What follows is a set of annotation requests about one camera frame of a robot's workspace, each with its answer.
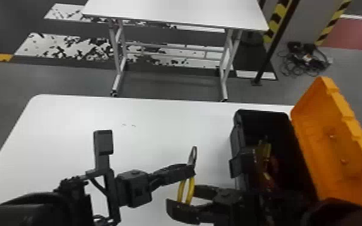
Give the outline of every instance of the black toolbox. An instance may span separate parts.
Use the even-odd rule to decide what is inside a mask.
[[[281,191],[275,195],[280,196],[281,201],[278,203],[277,198],[271,204],[272,209],[278,209],[273,216],[275,225],[299,225],[302,214],[318,198],[295,131],[285,113],[242,109],[235,113],[230,135],[233,157],[229,162],[230,174],[237,178],[238,189],[254,195],[250,204],[254,210],[251,219],[255,219],[252,224],[262,225],[267,213],[261,207],[265,198],[262,197],[253,150],[264,139],[271,143],[271,154],[277,159],[279,168],[274,180]]]

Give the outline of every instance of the white tabletop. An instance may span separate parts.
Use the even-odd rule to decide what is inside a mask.
[[[0,152],[0,203],[25,193],[51,191],[60,180],[94,168],[93,131],[112,129],[115,173],[153,172],[187,161],[198,147],[197,184],[233,188],[229,134],[238,109],[290,112],[291,106],[110,97],[36,96],[28,103]],[[177,185],[161,187],[153,201],[121,208],[122,225],[184,225],[170,219],[165,199]],[[92,185],[94,214],[107,215],[106,199]]]
[[[88,0],[86,16],[266,31],[257,0]]]

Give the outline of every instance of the cable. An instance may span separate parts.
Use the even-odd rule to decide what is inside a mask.
[[[323,61],[316,55],[309,55],[305,52],[289,52],[286,50],[279,51],[278,57],[283,58],[283,62],[279,66],[279,71],[285,76],[298,77],[302,75],[309,75],[311,77],[318,76],[321,72],[330,66],[327,56],[321,52],[318,48],[315,49],[319,53]],[[309,61],[305,61],[305,57],[311,58]]]

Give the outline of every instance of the yellow pliers handle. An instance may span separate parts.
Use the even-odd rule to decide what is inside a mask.
[[[192,165],[195,167],[195,163],[197,161],[197,147],[193,146],[191,149],[191,152],[189,154],[188,163],[187,165]],[[195,189],[195,178],[191,177],[188,183],[188,192],[186,194],[186,204],[190,204],[191,200],[194,196],[194,189]],[[177,202],[182,203],[182,197],[184,194],[184,187],[185,187],[186,180],[183,180],[180,182],[180,185],[178,186],[178,193],[177,193]]]
[[[178,186],[177,202],[179,202],[179,203],[182,203],[182,197],[183,197],[183,193],[184,193],[185,183],[186,183],[186,180],[183,180],[180,182],[180,185]],[[191,203],[191,200],[194,196],[194,189],[195,189],[195,178],[191,177],[189,179],[188,192],[186,194],[186,200],[185,200],[185,203],[188,205]]]

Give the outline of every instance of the black and yellow striped pole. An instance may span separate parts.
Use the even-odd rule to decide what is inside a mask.
[[[333,17],[331,18],[330,22],[327,24],[327,26],[323,29],[321,32],[319,38],[314,43],[316,46],[320,46],[323,41],[327,38],[328,34],[333,30],[334,26],[340,19],[340,16],[345,12],[345,10],[348,8],[349,4],[352,0],[344,0],[340,7],[336,10],[336,12],[333,14]]]
[[[279,30],[282,21],[284,20],[287,9],[289,8],[292,0],[279,0],[277,6],[275,7],[274,13],[269,20],[268,26],[269,29],[264,33],[264,42],[271,43],[274,39],[276,33]]]
[[[271,37],[272,43],[266,53],[264,62],[262,63],[260,70],[257,72],[256,77],[251,80],[251,85],[253,85],[253,86],[261,85],[261,77],[264,74],[265,69],[268,66],[269,62],[271,61],[271,57],[273,56],[273,54],[279,44],[279,41],[281,40],[282,35],[285,32],[286,27],[289,24],[290,19],[292,18],[293,14],[295,13],[296,8],[298,7],[299,2],[300,2],[300,0],[288,0],[288,1],[289,2],[287,4],[287,11],[284,14],[284,18],[281,19],[280,24],[278,25],[278,29],[275,32],[276,34],[273,34]]]

